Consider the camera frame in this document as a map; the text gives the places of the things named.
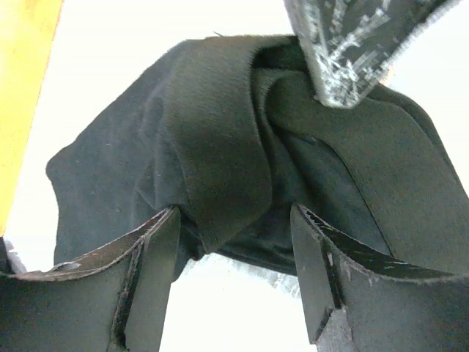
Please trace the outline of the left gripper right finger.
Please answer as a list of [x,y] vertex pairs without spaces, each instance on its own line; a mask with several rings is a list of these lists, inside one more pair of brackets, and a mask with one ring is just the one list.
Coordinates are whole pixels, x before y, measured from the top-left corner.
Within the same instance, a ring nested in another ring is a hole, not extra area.
[[306,328],[319,351],[466,351],[468,277],[389,257],[303,205],[290,213]]

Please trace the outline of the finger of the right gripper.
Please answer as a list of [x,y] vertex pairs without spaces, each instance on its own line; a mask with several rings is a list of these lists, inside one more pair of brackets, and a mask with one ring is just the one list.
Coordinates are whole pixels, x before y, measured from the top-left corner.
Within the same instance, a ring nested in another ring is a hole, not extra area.
[[351,109],[378,85],[410,39],[446,1],[286,1],[317,100]]

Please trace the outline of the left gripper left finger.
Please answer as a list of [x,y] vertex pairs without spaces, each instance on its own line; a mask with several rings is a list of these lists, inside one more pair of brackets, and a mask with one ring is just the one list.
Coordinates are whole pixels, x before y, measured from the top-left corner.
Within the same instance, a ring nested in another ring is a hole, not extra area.
[[47,272],[1,275],[3,351],[157,351],[180,211]]

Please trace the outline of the black underwear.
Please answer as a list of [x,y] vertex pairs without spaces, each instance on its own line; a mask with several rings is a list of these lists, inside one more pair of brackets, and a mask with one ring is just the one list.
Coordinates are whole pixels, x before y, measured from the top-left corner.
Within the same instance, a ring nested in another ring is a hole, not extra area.
[[215,252],[293,275],[300,203],[396,259],[468,272],[468,197],[428,114],[384,86],[354,109],[324,107],[290,36],[178,44],[46,173],[56,263],[175,205],[177,271]]

